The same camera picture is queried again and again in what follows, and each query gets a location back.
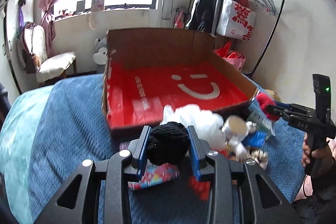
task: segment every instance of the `brown bag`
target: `brown bag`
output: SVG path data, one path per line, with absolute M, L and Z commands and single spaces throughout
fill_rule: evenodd
M 27 22 L 23 28 L 23 31 L 20 37 L 20 43 L 22 47 L 22 57 L 26 64 L 24 70 L 26 71 L 27 74 L 36 73 L 41 66 L 40 58 L 36 54 L 33 53 L 33 35 L 34 35 L 34 27 L 36 26 L 37 24 L 33 22 Z M 26 40 L 25 40 L 25 30 L 26 29 L 32 30 L 31 31 L 31 51 L 29 51 L 27 44 L 26 44 Z

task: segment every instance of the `window sill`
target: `window sill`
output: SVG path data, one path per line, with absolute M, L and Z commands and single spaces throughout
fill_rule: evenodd
M 133 7 L 133 8 L 108 8 L 104 11 L 99 11 L 99 12 L 93 12 L 93 13 L 103 13 L 103 12 L 108 12 L 108 11 L 116 11 L 116 10 L 150 10 L 151 8 L 139 8 L 139 7 Z M 64 20 L 64 19 L 68 19 L 68 18 L 73 18 L 73 17 L 77 17 L 77 16 L 82 16 L 82 15 L 89 15 L 91 14 L 92 12 L 91 11 L 87 11 L 87 12 L 80 12 L 76 15 L 68 15 L 68 16 L 56 16 L 55 17 L 55 22 L 58 22 L 60 20 Z

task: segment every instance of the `purple strap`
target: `purple strap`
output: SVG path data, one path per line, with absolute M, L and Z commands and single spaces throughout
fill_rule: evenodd
M 23 27 L 25 26 L 25 20 L 23 18 L 22 7 L 20 5 L 18 9 L 18 23 L 19 23 L 19 34 L 21 35 Z

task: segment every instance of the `cardboard box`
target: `cardboard box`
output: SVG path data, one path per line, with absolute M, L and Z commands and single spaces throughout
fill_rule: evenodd
M 119 62 L 125 69 L 137 67 L 165 67 L 172 65 L 197 65 L 207 61 L 221 74 L 234 83 L 249 100 L 237 105 L 213 109 L 224 118 L 237 110 L 246 108 L 256 92 L 256 86 L 236 71 L 232 65 L 225 62 L 212 51 L 215 38 L 209 34 L 181 29 L 137 28 L 110 30 L 107 33 L 108 56 Z M 106 79 L 108 64 L 104 73 L 102 95 L 102 112 L 107 117 Z M 150 126 L 159 125 L 155 121 Z M 111 130 L 113 137 L 138 136 L 143 125 L 123 127 Z

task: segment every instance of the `chair leg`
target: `chair leg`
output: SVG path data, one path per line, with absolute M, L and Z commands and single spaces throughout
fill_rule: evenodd
M 72 62 L 73 65 L 73 74 L 76 76 L 77 75 L 77 64 L 76 64 L 76 59 Z

